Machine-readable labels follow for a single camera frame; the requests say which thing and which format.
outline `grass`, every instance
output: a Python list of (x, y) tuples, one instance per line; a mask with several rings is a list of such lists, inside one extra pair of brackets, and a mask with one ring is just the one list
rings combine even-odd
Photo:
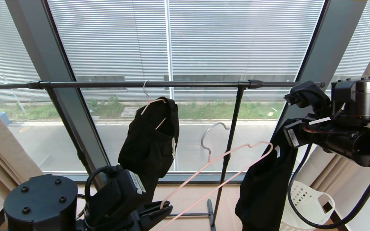
[[(284, 102), (242, 102), (239, 119), (278, 119)], [(107, 101), (87, 100), (91, 115), (100, 119), (121, 119), (120, 115), (125, 107), (142, 107), (138, 104), (122, 104), (117, 97), (110, 97)], [(24, 105), (26, 114), (19, 105), (0, 103), (0, 112), (5, 112), (11, 120), (53, 120), (60, 119), (53, 104)], [(231, 102), (209, 103), (179, 103), (178, 114), (180, 119), (231, 119), (234, 104)]]

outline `hanger hook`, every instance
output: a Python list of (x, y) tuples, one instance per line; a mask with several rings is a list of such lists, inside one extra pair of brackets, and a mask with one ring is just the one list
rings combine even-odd
[(145, 95), (146, 95), (146, 99), (148, 100), (148, 102), (149, 102), (149, 95), (148, 95), (148, 93), (146, 92), (146, 89), (145, 89), (145, 84), (148, 82), (149, 80), (145, 80), (145, 82), (144, 82), (144, 86), (142, 87), (142, 89), (144, 90), (144, 93), (145, 93)]
[(211, 150), (210, 150), (210, 148), (208, 148), (207, 146), (205, 146), (204, 145), (204, 139), (205, 139), (205, 136), (207, 135), (207, 133), (213, 128), (213, 127), (215, 127), (216, 125), (222, 125), (223, 127), (224, 127), (224, 129), (225, 130), (229, 130), (229, 127), (227, 127), (224, 123), (222, 123), (222, 122), (217, 122), (217, 123), (214, 123), (214, 124), (212, 124), (212, 126), (210, 126), (206, 131), (205, 131), (205, 133), (202, 135), (202, 138), (201, 138), (201, 146), (202, 146), (202, 148), (204, 148), (204, 149), (206, 149), (206, 150), (208, 150), (208, 158), (210, 158), (211, 156)]

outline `tiled floor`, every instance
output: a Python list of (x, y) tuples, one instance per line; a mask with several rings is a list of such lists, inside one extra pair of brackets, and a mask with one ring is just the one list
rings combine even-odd
[[(163, 200), (169, 193), (178, 187), (177, 185), (159, 185), (155, 191), (154, 200)], [(180, 213), (188, 208), (201, 197), (209, 193), (216, 186), (214, 185), (188, 185), (182, 188), (177, 194), (172, 196), (169, 200), (173, 206), (173, 213)], [(84, 193), (84, 187), (78, 187), (79, 193)], [(91, 194), (95, 193), (95, 189), (91, 189)], [(212, 201), (215, 206), (216, 193), (212, 193), (207, 199)], [(239, 198), (239, 185), (224, 186), (222, 191), (221, 203), (218, 209), (218, 216), (216, 220), (217, 231), (241, 231), (242, 224), (239, 218), (235, 215), (234, 209)], [(207, 212), (207, 199), (195, 205), (188, 212)], [(84, 201), (78, 200), (77, 212), (84, 208)], [(162, 225), (166, 224), (169, 218), (160, 222), (152, 231), (158, 230)], [(209, 219), (207, 217), (183, 217), (176, 219), (163, 231), (210, 231)]]

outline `clothes hanger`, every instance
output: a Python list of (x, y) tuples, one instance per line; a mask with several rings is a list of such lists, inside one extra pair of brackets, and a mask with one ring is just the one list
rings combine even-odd
[[(146, 99), (148, 100), (148, 103), (146, 104), (145, 108), (142, 110), (141, 115), (143, 115), (143, 114), (144, 114), (145, 110), (148, 108), (148, 106), (149, 106), (151, 103), (154, 103), (154, 102), (156, 102), (156, 101), (163, 101), (164, 103), (166, 103), (166, 101), (165, 101), (163, 98), (160, 98), (160, 99), (156, 99), (156, 100), (150, 101), (150, 99), (149, 99), (149, 95), (148, 95), (148, 93), (146, 92), (146, 89), (145, 89), (145, 84), (146, 84), (148, 81), (149, 81), (149, 80), (146, 80), (146, 81), (144, 82), (144, 86), (142, 87), (142, 89), (143, 89), (143, 91), (144, 91), (144, 93), (145, 93), (145, 95), (146, 95)], [(157, 130), (157, 129), (162, 125), (162, 123), (163, 123), (165, 120), (166, 120), (166, 117), (165, 117), (165, 118), (160, 122), (160, 124), (155, 128), (155, 130)]]
[(214, 123), (212, 124), (212, 126), (210, 126), (206, 131), (205, 133), (202, 135), (202, 138), (201, 138), (201, 146), (202, 148), (204, 148), (205, 150), (208, 150), (208, 162), (210, 161), (210, 158), (211, 158), (211, 150), (210, 148), (208, 148), (207, 146), (204, 145), (204, 139), (205, 139), (205, 136), (208, 134), (208, 132), (213, 128), (215, 127), (216, 125), (222, 125), (224, 127), (225, 130), (229, 130), (229, 127), (227, 127), (224, 123), (222, 122), (217, 122), (217, 123)]
[(204, 197), (202, 197), (201, 199), (199, 199), (197, 202), (195, 202), (193, 205), (189, 206), (187, 209), (185, 209), (184, 211), (182, 211), (181, 213), (179, 213), (178, 215), (176, 215), (174, 218), (172, 218), (169, 222), (167, 222), (165, 225), (163, 225), (161, 228), (159, 228), (157, 231), (161, 231), (163, 230), (167, 225), (169, 225), (169, 223), (173, 222), (174, 220), (176, 220), (178, 217), (182, 216), (182, 214), (184, 214), (185, 212), (187, 212), (189, 209), (191, 209), (192, 207), (194, 207), (197, 203), (201, 202), (202, 200), (204, 200), (206, 197), (208, 197), (210, 194), (212, 194), (213, 192), (215, 192), (217, 189), (219, 189), (220, 187), (224, 186), (226, 183), (228, 183), (229, 181), (231, 181), (233, 178), (235, 178), (236, 176), (238, 176), (239, 174), (241, 174), (242, 172), (244, 172), (245, 170), (247, 170), (249, 167), (251, 167), (252, 165), (256, 164), (258, 161), (260, 161), (261, 159), (265, 158), (266, 156), (269, 155), (270, 152), (272, 152), (273, 150), (273, 144), (270, 143), (270, 142), (265, 142), (265, 141), (260, 141), (254, 145), (250, 145), (248, 143), (246, 144), (243, 144), (239, 147), (236, 147), (234, 149), (231, 149), (230, 151), (228, 152), (225, 152), (224, 154), (218, 156), (217, 158), (213, 159), (212, 161), (209, 161), (205, 166), (203, 166), (200, 170), (198, 170), (195, 174), (193, 174), (188, 180), (186, 180), (184, 183), (182, 183), (176, 190), (174, 190), (171, 194), (169, 194), (161, 203), (161, 206), (163, 206), (163, 203), (166, 202), (166, 200), (168, 200), (173, 194), (175, 194), (181, 187), (183, 187), (185, 184), (187, 184), (192, 178), (194, 178), (197, 174), (199, 174), (204, 168), (206, 168), (208, 165), (212, 164), (214, 161), (224, 157), (225, 155), (231, 153), (231, 152), (234, 152), (238, 149), (241, 149), (243, 147), (246, 147), (248, 146), (249, 148), (253, 148), (255, 146), (257, 146), (258, 144), (260, 143), (266, 143), (270, 146), (270, 149), (267, 153), (265, 153), (264, 155), (262, 155), (259, 159), (257, 159), (256, 161), (253, 161), (251, 164), (249, 164), (248, 166), (246, 166), (245, 168), (242, 168), (238, 173), (234, 174), (232, 177), (230, 177), (228, 180), (226, 180), (225, 182), (223, 182), (222, 184), (220, 184), (219, 186), (217, 186), (216, 188), (214, 188), (214, 190), (212, 190), (211, 192), (209, 192), (207, 195), (205, 195)]

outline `bolt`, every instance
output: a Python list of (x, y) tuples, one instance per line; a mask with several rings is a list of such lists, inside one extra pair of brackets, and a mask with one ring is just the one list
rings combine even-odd
[(31, 212), (31, 208), (29, 206), (25, 206), (24, 208), (22, 208), (23, 214), (28, 214), (29, 212)]
[(22, 187), (21, 192), (26, 193), (28, 192), (28, 190), (29, 190), (28, 186), (24, 186)]

